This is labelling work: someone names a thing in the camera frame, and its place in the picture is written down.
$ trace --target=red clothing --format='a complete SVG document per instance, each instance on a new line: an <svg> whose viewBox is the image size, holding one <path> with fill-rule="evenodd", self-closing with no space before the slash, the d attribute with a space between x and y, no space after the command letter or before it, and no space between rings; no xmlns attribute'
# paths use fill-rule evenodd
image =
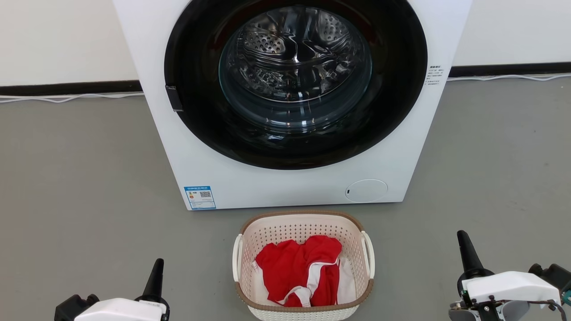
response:
<svg viewBox="0 0 571 321"><path fill-rule="evenodd" d="M341 243L314 235L304 244L287 240L266 245L256 257L268 299L286 307L336 304Z"/></svg>

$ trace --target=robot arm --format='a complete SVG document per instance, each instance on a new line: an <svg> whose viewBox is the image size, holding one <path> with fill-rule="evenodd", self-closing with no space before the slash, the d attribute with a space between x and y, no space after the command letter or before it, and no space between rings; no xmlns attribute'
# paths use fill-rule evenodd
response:
<svg viewBox="0 0 571 321"><path fill-rule="evenodd" d="M552 265L547 270L534 264L529 273L494 274L484 269L468 234L458 231L464 273L457 282L462 300L451 304L452 321L518 321L530 304L558 309L566 320L561 298L570 304L571 273Z"/></svg>
<svg viewBox="0 0 571 321"><path fill-rule="evenodd" d="M168 321L170 308L161 297L163 259L157 259L143 295L135 300L99 301L91 294L86 300L74 295L55 308L54 321Z"/></svg>

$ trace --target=basket handle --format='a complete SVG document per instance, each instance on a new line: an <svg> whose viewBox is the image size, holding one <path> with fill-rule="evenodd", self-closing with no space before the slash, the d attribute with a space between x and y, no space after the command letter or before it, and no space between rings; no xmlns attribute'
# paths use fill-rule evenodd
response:
<svg viewBox="0 0 571 321"><path fill-rule="evenodd" d="M373 250L373 243L371 242L371 238L365 231L361 231L363 238L363 253L365 253L365 259L368 259L367 265L367 272L369 272L369 278L375 277L375 251Z"/></svg>
<svg viewBox="0 0 571 321"><path fill-rule="evenodd" d="M232 276L234 282L240 280L240 265L242 263L242 234L238 234L232 250Z"/></svg>

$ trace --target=washing machine door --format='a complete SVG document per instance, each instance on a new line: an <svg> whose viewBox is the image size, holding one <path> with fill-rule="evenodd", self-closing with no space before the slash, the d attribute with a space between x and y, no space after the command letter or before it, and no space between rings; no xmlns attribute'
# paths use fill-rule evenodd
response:
<svg viewBox="0 0 571 321"><path fill-rule="evenodd" d="M165 57L172 108L196 137L281 170L379 143L415 104L426 69L406 0L192 0Z"/></svg>

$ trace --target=blue label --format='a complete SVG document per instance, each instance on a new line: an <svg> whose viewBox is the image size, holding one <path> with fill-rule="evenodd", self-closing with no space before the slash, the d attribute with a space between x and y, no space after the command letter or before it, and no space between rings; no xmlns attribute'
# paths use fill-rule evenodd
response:
<svg viewBox="0 0 571 321"><path fill-rule="evenodd" d="M184 192L193 210L214 210L214 195L210 186L185 186Z"/></svg>

